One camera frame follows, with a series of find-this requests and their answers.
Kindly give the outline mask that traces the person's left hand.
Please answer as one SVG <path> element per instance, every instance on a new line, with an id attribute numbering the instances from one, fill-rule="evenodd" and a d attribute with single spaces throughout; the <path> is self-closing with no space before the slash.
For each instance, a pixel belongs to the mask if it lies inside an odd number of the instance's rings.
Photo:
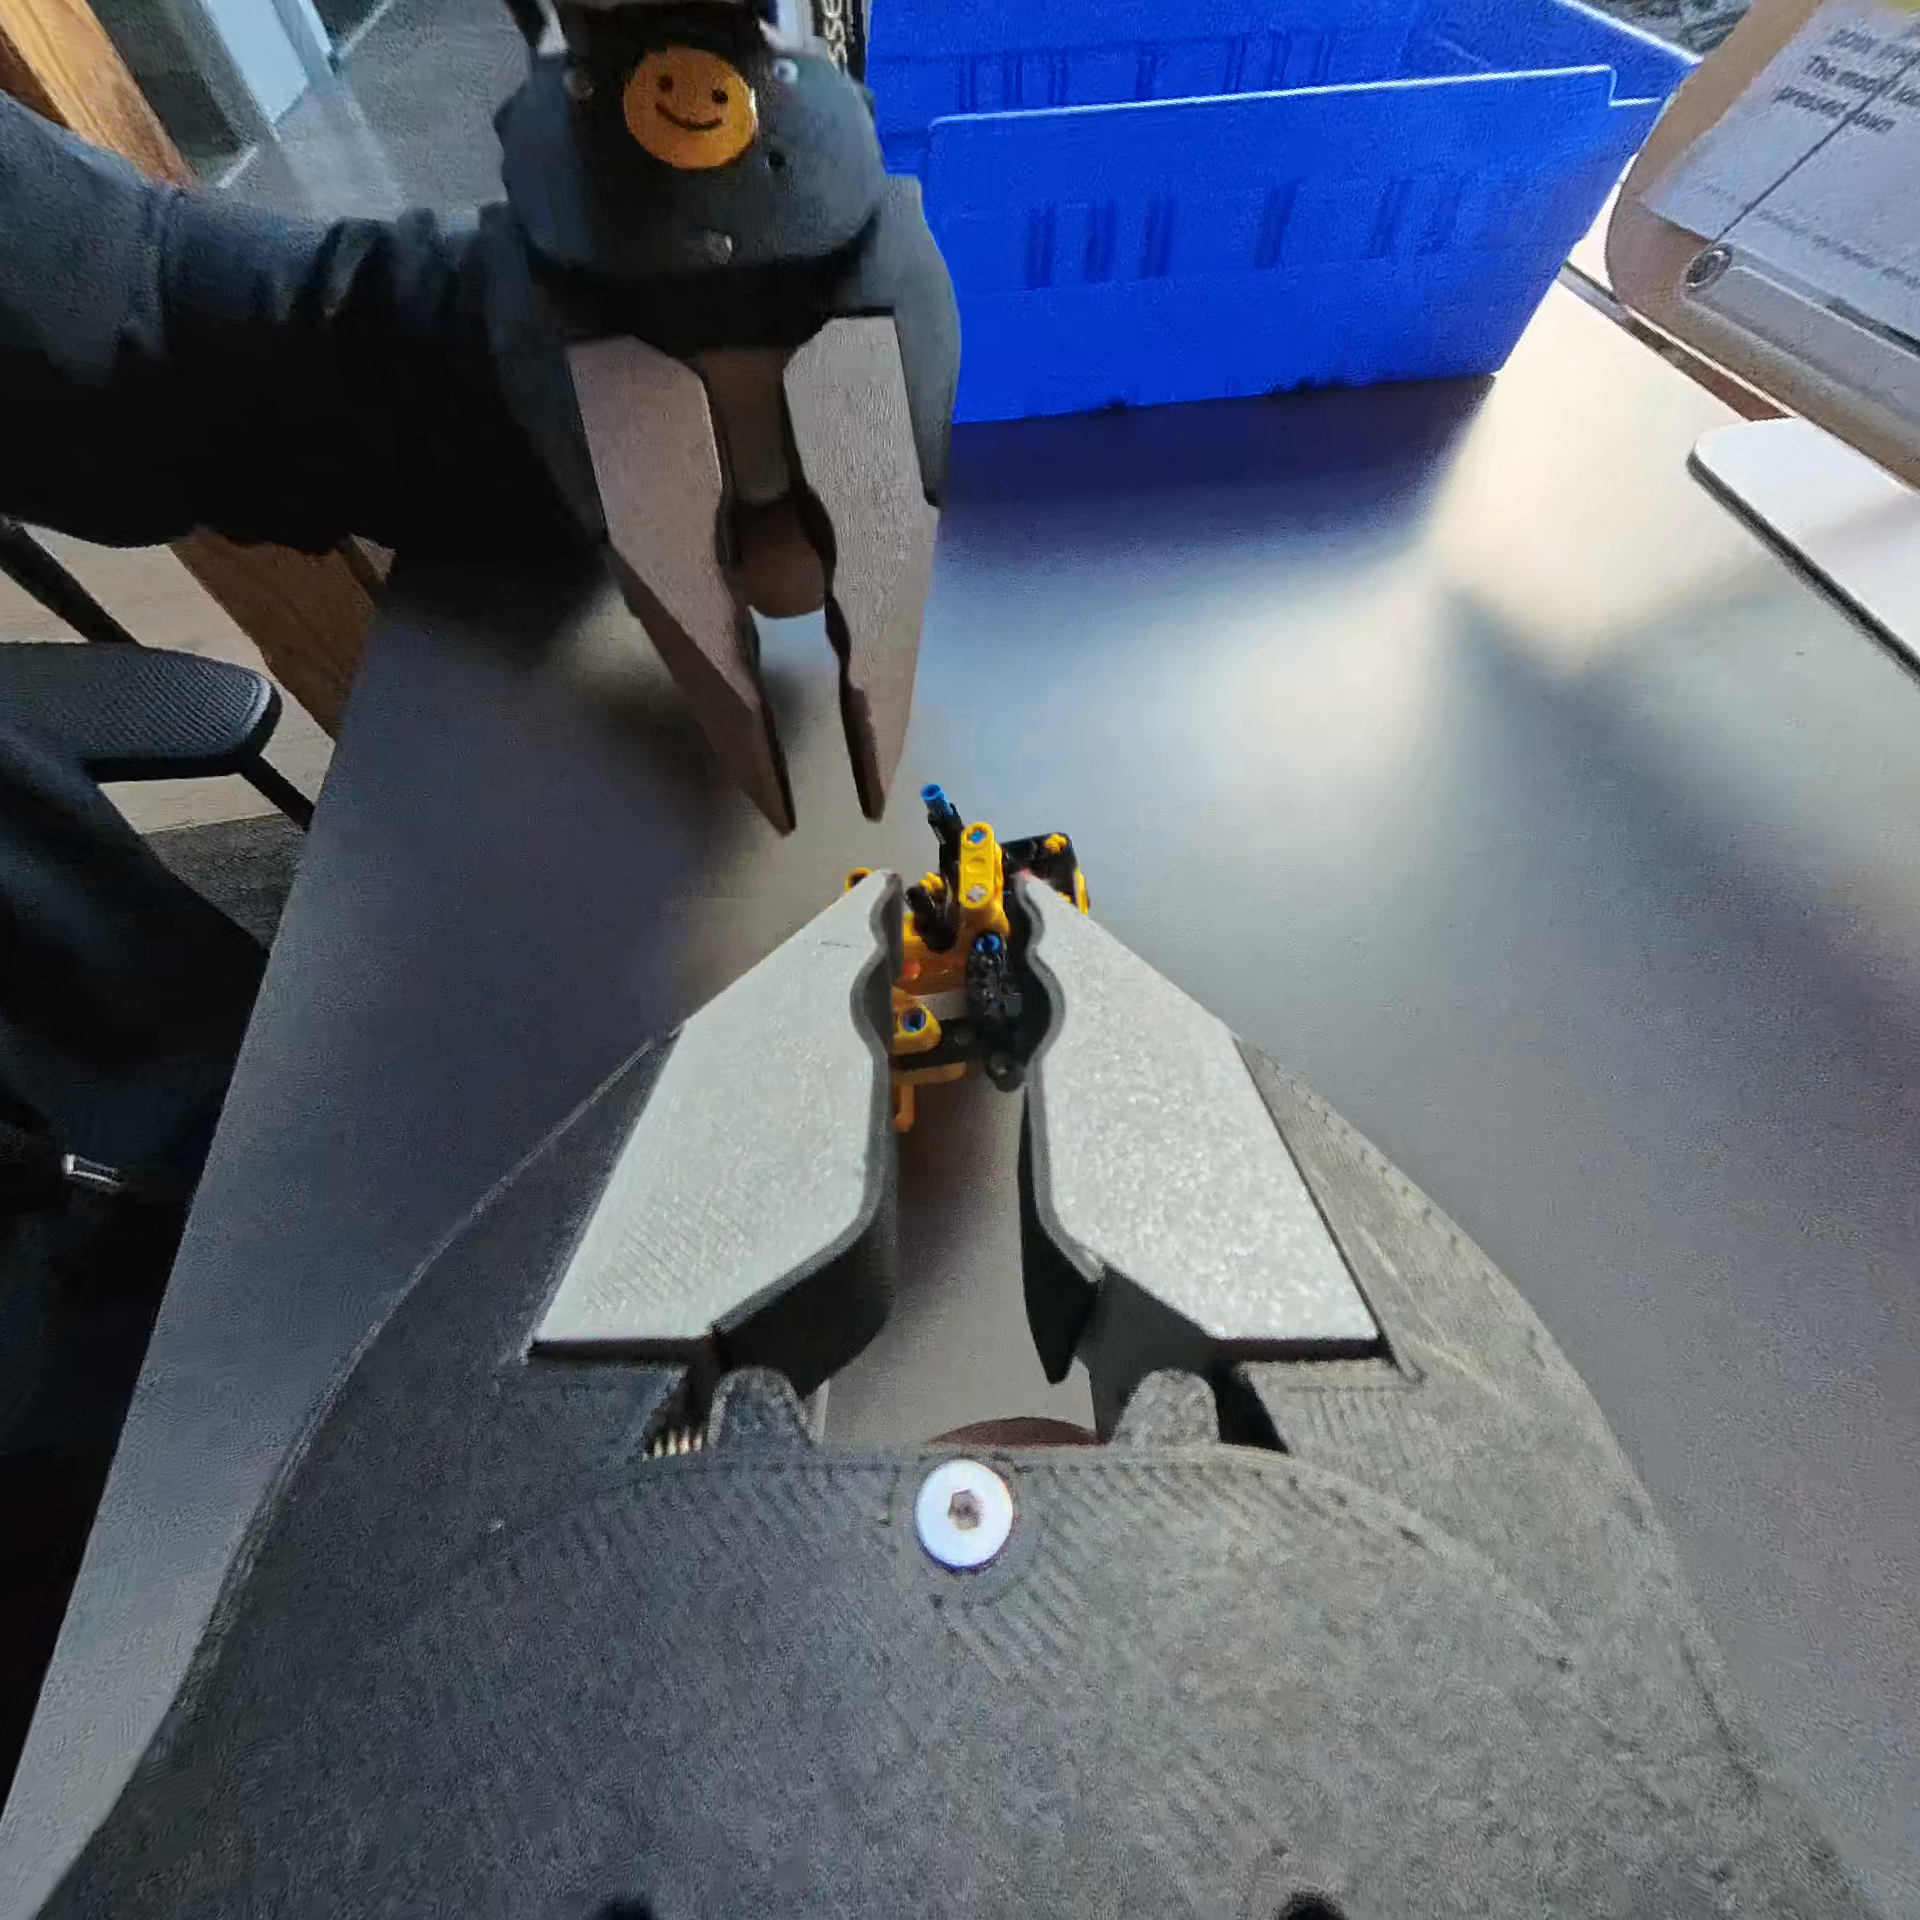
<path id="1" fill-rule="evenodd" d="M 825 609 L 829 558 L 794 496 L 732 503 L 738 585 L 752 612 L 800 620 Z"/>

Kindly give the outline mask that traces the blue plastic bin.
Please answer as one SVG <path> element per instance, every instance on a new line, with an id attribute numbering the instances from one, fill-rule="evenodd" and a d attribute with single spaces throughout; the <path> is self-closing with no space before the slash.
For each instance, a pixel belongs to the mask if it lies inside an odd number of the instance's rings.
<path id="1" fill-rule="evenodd" d="M 958 422 L 1495 373 L 1693 59 L 1556 2 L 880 2 Z"/>

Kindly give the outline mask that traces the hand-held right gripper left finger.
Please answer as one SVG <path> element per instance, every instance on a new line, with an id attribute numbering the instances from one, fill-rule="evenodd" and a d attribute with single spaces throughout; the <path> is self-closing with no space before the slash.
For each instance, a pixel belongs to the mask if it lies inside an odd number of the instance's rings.
<path id="1" fill-rule="evenodd" d="M 895 1293 L 902 886 L 861 877 L 662 1053 L 532 1333 L 542 1356 L 823 1388 Z"/>

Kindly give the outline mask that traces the yellow and black lego model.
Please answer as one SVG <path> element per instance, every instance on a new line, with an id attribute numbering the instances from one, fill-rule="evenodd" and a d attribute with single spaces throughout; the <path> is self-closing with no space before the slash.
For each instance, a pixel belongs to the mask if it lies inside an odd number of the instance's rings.
<path id="1" fill-rule="evenodd" d="M 904 884 L 893 973 L 862 970 L 851 990 L 855 1029 L 883 1048 L 890 1127 L 904 1135 L 916 1094 L 964 1079 L 1021 1091 L 1057 1027 L 1032 959 L 1038 921 L 1028 884 L 1092 914 L 1092 891 L 1070 836 L 1006 841 L 965 820 L 945 788 L 918 791 L 935 864 Z"/>

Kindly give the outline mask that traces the person's left forearm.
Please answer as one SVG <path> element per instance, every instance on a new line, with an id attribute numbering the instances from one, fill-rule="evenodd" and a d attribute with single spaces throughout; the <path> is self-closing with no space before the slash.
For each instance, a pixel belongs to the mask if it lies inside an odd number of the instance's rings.
<path id="1" fill-rule="evenodd" d="M 2 513 L 100 544 L 588 549 L 506 211 L 329 226 L 2 102 Z"/>

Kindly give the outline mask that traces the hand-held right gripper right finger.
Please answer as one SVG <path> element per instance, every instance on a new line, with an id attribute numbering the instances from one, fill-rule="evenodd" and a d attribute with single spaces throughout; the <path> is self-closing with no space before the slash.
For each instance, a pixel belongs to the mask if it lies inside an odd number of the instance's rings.
<path id="1" fill-rule="evenodd" d="M 1024 1070 L 1021 1278 L 1042 1371 L 1099 1426 L 1160 1371 L 1345 1364 L 1385 1333 L 1234 1029 L 1021 879 L 1042 1032 Z"/>

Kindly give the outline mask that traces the black office chair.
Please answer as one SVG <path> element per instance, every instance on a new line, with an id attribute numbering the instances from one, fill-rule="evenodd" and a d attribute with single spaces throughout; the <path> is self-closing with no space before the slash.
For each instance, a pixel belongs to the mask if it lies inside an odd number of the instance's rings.
<path id="1" fill-rule="evenodd" d="M 279 690 L 249 665 L 135 642 L 8 639 L 2 707 L 100 781 L 233 778 L 311 827 L 311 800 L 267 762 Z"/>

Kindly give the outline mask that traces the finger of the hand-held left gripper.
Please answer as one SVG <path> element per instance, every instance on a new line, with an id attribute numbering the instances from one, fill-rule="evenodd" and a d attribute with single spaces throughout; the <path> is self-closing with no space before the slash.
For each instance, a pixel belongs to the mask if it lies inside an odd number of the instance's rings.
<path id="1" fill-rule="evenodd" d="M 924 493 L 895 324 L 833 318 L 781 370 L 800 516 L 823 568 L 861 812 L 886 812 L 914 703 L 938 507 Z"/>
<path id="2" fill-rule="evenodd" d="M 789 833 L 796 804 L 708 386 L 645 342 L 574 342 L 569 382 L 618 588 L 720 770 Z"/>

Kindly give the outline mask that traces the person's dark clothing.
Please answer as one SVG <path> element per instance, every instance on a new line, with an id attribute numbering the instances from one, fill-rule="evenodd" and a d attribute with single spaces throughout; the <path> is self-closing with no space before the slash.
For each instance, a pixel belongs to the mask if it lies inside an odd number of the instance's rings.
<path id="1" fill-rule="evenodd" d="M 265 962 L 73 759 L 4 727 L 4 1741 L 49 1667 Z"/>

